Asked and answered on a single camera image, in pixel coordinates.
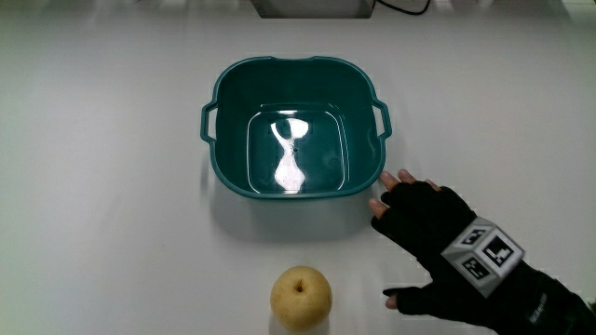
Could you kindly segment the person's right hand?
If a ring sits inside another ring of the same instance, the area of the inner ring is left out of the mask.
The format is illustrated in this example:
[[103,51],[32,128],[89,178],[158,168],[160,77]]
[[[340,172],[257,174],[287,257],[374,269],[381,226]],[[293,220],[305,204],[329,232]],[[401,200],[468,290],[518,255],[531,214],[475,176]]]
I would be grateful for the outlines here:
[[389,288],[386,307],[405,315],[432,315],[495,330],[531,333],[529,317],[538,306],[536,285],[544,275],[521,263],[489,297],[483,297],[441,253],[476,218],[454,191],[418,181],[407,170],[384,171],[386,192],[369,205],[372,227],[412,254],[432,282],[421,287]]

